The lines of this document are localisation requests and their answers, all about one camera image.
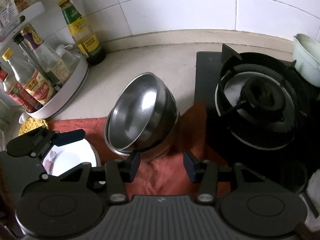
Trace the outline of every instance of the bowl rim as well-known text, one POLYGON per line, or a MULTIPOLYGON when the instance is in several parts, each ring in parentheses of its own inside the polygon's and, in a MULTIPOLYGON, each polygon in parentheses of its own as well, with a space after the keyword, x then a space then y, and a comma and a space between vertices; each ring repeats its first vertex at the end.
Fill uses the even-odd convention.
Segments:
MULTIPOLYGON (((149 121, 150 121, 150 119, 151 119, 151 116, 152 116, 152 114, 153 114, 153 112, 154 112, 154 110, 155 110, 156 102, 157 102, 158 99, 159 99, 159 86, 160 86, 160 85, 159 85, 159 78, 158 78, 155 74, 153 74, 152 72, 144 72, 144 73, 136 76, 133 80, 130 81, 130 83, 129 83, 129 84, 124 88, 124 90, 121 92, 121 94, 120 94, 120 96, 118 97, 118 99, 117 99, 114 107, 113 107, 112 110, 111 110, 112 113, 111 113, 110 118, 109 118, 109 120, 111 120, 111 118, 112 118, 112 116, 113 116, 113 113, 114 113, 114 110, 115 110, 115 108, 116 108, 116 105, 118 104, 118 102, 119 102, 122 94, 126 91, 126 89, 127 89, 136 79, 138 79, 138 78, 140 78, 140 77, 142 77, 142 76, 145 76, 145 75, 150 75, 150 76, 152 76, 152 77, 156 80, 156 82, 157 82, 157 95, 156 95, 156 100, 155 100, 155 103, 154 103, 154 105, 153 105, 152 113, 151 113, 151 115, 150 115, 150 117, 149 117, 149 119, 148 119, 148 122, 145 124, 145 126, 143 127, 143 129, 141 130, 141 132, 139 133, 139 135, 135 138, 135 140, 134 140, 133 142, 135 142, 135 141, 140 137, 140 135, 142 134, 142 132, 144 131, 144 129, 145 129, 146 126, 148 125, 148 123, 149 123, 149 121)), ((110 125, 108 125, 108 134, 109 134, 109 133, 110 133, 110 125)), ((123 148, 121 148, 120 150, 117 150, 117 151, 121 151, 121 150, 124 150, 124 149, 128 148, 130 145, 132 145, 132 143, 128 144, 127 146, 125 146, 125 147, 123 147, 123 148)))

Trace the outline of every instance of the white countertop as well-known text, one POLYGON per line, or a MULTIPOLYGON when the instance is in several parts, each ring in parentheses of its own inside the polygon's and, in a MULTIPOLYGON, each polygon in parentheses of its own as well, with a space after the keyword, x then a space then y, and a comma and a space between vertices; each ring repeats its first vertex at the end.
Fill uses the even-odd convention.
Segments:
MULTIPOLYGON (((54 120, 107 116, 127 84, 143 72, 153 72, 164 81, 183 114, 194 100, 196 53, 221 51, 221 46, 219 43, 184 43, 112 52, 102 63, 89 68, 79 93, 54 120)), ((230 46, 237 52, 260 52, 292 60, 292 54, 288 52, 246 45, 230 46)))

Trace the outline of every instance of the orange towel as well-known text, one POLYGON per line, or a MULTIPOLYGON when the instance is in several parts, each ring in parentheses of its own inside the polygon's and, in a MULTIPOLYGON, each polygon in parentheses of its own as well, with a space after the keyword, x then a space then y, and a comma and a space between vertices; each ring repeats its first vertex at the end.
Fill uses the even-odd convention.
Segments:
MULTIPOLYGON (((183 166, 182 154, 189 150, 198 160, 209 159, 221 167, 227 163, 205 143, 206 109, 204 104, 195 103, 180 118, 178 137, 169 153, 149 163, 141 163, 134 182, 125 183, 129 198, 133 195, 190 195, 195 196, 198 184, 189 181, 183 166)), ((83 129, 85 138, 95 147, 101 164, 119 159, 105 144, 104 125, 106 118, 62 120, 49 122, 51 130, 68 132, 83 129)), ((218 197, 230 191, 230 183, 218 183, 218 197)))

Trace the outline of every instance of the stainless steel bowl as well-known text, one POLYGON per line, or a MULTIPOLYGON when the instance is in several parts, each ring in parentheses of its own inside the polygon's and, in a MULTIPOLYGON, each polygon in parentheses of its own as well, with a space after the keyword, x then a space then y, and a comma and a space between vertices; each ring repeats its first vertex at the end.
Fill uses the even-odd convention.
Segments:
MULTIPOLYGON (((127 157, 129 157, 130 153, 124 153, 121 151, 117 151, 115 148, 112 147, 112 145, 109 143, 109 140, 108 140, 108 126, 109 126, 109 121, 110 121, 110 116, 111 116, 112 111, 113 110, 111 110, 111 112, 109 113, 109 115, 106 119, 106 123, 105 123, 105 127, 104 127, 104 131, 105 131, 104 140, 105 140, 105 143, 107 144, 108 148, 111 151, 113 151, 115 154, 117 154, 121 157, 127 158, 127 157)), ((159 156, 168 152, 168 150, 170 149, 170 145, 172 146, 172 144, 174 143, 174 141, 177 137, 179 116, 180 116, 179 110, 176 107, 176 119, 174 121, 174 124, 173 124, 171 130, 164 137, 164 139, 162 141, 159 141, 158 144, 154 145, 151 148, 138 150, 138 151, 140 151, 141 161, 143 161, 143 162, 150 161, 150 160, 156 159, 159 156)))
POLYGON ((177 116, 174 98, 153 73, 143 73, 124 89, 111 111, 108 142, 116 151, 151 148, 172 129, 177 116))

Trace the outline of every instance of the condiment bottle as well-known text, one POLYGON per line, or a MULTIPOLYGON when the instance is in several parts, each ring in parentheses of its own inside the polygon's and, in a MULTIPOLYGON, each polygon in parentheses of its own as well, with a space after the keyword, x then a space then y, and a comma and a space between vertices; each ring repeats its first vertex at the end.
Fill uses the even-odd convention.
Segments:
POLYGON ((3 84, 4 91, 14 101, 25 108, 27 112, 33 113, 42 107, 42 105, 17 82, 14 75, 8 74, 2 68, 0 68, 0 82, 3 84))
POLYGON ((62 85, 58 85, 52 80, 47 73, 43 70, 42 66, 39 64, 38 59, 36 57, 35 52, 32 48, 30 48, 30 43, 27 41, 21 33, 18 33, 14 38, 13 41, 22 49, 24 54, 28 57, 28 61, 31 62, 33 65, 35 65, 36 69, 39 70, 39 72, 50 81, 51 85, 59 91, 62 85))
POLYGON ((93 33, 90 25, 70 0, 61 0, 58 5, 62 10, 73 40, 87 57, 87 62, 91 65, 97 65, 102 62, 106 57, 106 52, 99 44, 97 36, 93 33))
POLYGON ((20 85, 42 105, 47 104, 57 93, 34 65, 14 57, 12 49, 8 48, 2 57, 12 67, 20 85))
POLYGON ((30 23, 21 30, 46 74, 58 85, 64 85, 72 72, 59 55, 36 33, 30 23))

